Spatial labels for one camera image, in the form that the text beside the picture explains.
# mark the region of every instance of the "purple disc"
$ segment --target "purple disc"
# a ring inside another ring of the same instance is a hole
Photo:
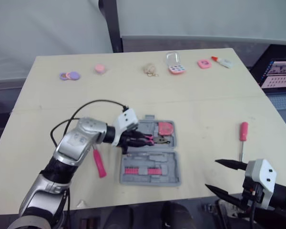
[[[66,77],[66,73],[60,73],[60,74],[59,74],[59,78],[60,78],[61,80],[68,80],[68,78]]]
[[[70,72],[70,78],[72,80],[78,80],[81,77],[77,72]]]

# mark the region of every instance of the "wooden table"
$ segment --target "wooden table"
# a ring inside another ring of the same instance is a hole
[[[173,120],[182,184],[179,187],[125,186],[119,183],[121,150],[100,145],[107,177],[100,179],[92,154],[77,170],[71,185],[71,209],[80,200],[87,208],[169,199],[212,196],[212,184],[231,193],[242,191],[243,171],[214,162],[239,159],[239,125],[249,123],[245,161],[266,158],[277,170],[277,183],[286,185],[286,124],[233,49],[178,51],[186,73],[172,75],[166,52],[131,52],[37,57],[0,140],[0,214],[18,212],[40,170],[54,152],[50,130],[83,103],[113,99],[129,105],[138,118],[155,115]],[[196,62],[212,55],[231,60],[232,69],[212,62],[200,69]],[[158,77],[142,67],[154,63]],[[97,75],[93,67],[108,68]],[[78,81],[62,81],[59,73],[78,71]],[[112,124],[121,109],[93,104],[78,116]],[[57,141],[63,128],[56,131]]]

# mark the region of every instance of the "glue bottle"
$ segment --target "glue bottle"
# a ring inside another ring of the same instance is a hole
[[[220,63],[222,66],[224,66],[226,68],[232,68],[233,67],[232,62],[229,60],[221,59],[221,58],[218,58],[216,56],[212,56],[212,60]]]

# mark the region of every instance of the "gray tool case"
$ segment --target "gray tool case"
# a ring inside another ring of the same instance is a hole
[[[176,146],[176,128],[173,121],[155,120],[154,115],[146,115],[139,121],[137,131],[158,137],[158,123],[168,122],[174,127],[172,135],[164,136],[170,141],[154,146],[129,147],[127,155],[122,155],[120,183],[125,185],[179,186],[180,172]]]

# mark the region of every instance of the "laptop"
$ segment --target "laptop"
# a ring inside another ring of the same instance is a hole
[[[286,122],[286,59],[272,59],[251,73]]]

